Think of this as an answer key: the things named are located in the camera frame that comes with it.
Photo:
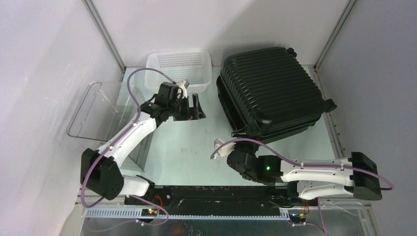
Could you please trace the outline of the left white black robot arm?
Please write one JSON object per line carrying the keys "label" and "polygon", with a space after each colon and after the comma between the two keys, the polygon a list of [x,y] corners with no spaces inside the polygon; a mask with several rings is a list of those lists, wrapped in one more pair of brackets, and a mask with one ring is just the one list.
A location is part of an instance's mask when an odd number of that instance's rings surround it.
{"label": "left white black robot arm", "polygon": [[141,176],[126,176],[120,167],[132,150],[168,118],[175,121],[198,120],[206,117],[199,97],[187,92],[189,82],[163,82],[158,93],[140,105],[138,113],[115,137],[98,149],[86,149],[81,156],[80,182],[82,190],[89,189],[106,200],[119,195],[136,195],[144,205],[155,200],[151,181]]}

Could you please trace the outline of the black ribbed hard-shell suitcase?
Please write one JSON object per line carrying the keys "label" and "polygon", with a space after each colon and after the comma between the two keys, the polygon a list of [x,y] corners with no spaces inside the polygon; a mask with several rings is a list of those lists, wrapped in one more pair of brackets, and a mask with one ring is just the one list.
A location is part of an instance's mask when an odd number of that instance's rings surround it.
{"label": "black ribbed hard-shell suitcase", "polygon": [[299,134],[336,109],[332,99],[323,98],[293,48],[230,55],[216,86],[232,137],[265,144]]}

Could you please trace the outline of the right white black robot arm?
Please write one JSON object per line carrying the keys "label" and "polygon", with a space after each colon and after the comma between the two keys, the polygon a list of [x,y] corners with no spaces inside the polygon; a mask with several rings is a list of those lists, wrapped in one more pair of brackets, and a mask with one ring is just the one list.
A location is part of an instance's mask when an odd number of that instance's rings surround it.
{"label": "right white black robot arm", "polygon": [[361,152],[333,160],[283,160],[276,151],[256,156],[258,146],[259,141],[250,139],[217,142],[213,156],[225,156],[228,166],[245,180],[267,186],[286,183],[286,199],[294,206],[304,200],[333,195],[349,195],[367,201],[383,198],[377,165]]}

